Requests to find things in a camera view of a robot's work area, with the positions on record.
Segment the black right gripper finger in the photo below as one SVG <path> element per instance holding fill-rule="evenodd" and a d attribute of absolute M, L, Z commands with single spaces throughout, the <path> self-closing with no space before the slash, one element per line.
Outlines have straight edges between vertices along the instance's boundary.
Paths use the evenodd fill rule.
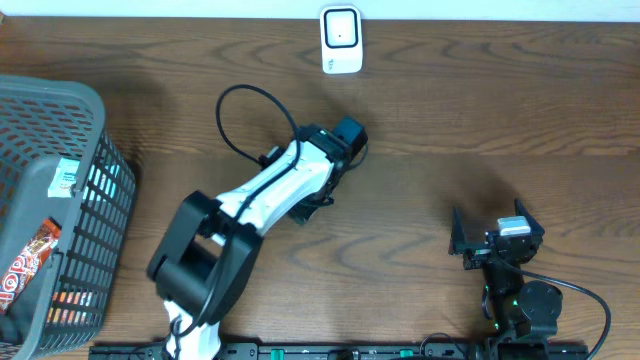
<path fill-rule="evenodd" d="M 542 237 L 545 234 L 544 228 L 539 222 L 529 213 L 524 204 L 519 198 L 514 199 L 514 209 L 517 216 L 522 216 L 526 219 L 531 228 L 531 234 L 533 236 Z"/>
<path fill-rule="evenodd" d="M 448 248 L 449 255 L 462 255 L 467 249 L 467 240 L 460 213 L 456 207 L 453 208 L 452 229 Z"/>

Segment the orange small carton box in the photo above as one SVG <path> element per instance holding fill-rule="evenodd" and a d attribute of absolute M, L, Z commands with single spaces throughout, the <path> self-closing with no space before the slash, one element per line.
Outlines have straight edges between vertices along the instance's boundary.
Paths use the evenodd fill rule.
<path fill-rule="evenodd" d="M 55 292 L 52 307 L 48 311 L 47 323 L 54 325 L 75 326 L 87 322 L 88 312 L 85 307 L 91 304 L 91 292 Z"/>

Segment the light blue wet wipes pack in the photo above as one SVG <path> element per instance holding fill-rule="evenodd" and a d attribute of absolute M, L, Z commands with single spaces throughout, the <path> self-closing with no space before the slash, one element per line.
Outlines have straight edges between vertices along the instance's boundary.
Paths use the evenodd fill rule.
<path fill-rule="evenodd" d="M 80 161 L 61 158 L 56 167 L 55 174 L 47 189 L 49 198 L 71 198 L 73 188 L 77 182 L 76 174 Z"/>

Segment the red chocolate wafer bar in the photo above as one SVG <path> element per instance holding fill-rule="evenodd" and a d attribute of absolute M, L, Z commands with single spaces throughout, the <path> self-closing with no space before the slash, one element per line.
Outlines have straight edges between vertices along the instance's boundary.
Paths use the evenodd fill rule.
<path fill-rule="evenodd" d="M 1 314 L 5 315 L 57 247 L 61 227 L 51 218 L 37 232 L 1 277 Z"/>

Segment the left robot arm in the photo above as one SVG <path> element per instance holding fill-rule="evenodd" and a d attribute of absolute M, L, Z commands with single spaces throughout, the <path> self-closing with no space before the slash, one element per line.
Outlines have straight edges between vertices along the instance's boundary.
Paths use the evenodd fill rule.
<path fill-rule="evenodd" d="M 217 355 L 220 322 L 246 288 L 266 233 L 284 216 L 304 224 L 332 205 L 367 142 L 365 127 L 351 117 L 332 130 L 303 126 L 288 147 L 261 157 L 261 172 L 247 183 L 183 200 L 147 267 L 169 315 L 158 358 Z"/>

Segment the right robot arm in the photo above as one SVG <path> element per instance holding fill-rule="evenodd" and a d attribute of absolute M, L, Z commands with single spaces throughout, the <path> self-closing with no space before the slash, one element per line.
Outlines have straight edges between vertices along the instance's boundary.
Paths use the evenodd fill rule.
<path fill-rule="evenodd" d="M 548 360 L 549 338 L 558 332 L 562 292 L 554 285 L 527 282 L 521 269 L 537 254 L 545 230 L 518 199 L 515 214 L 497 220 L 482 243 L 468 240 L 461 215 L 453 211 L 448 253 L 460 255 L 466 270 L 480 269 L 485 286 L 484 316 L 496 334 L 469 346 L 467 359 Z"/>

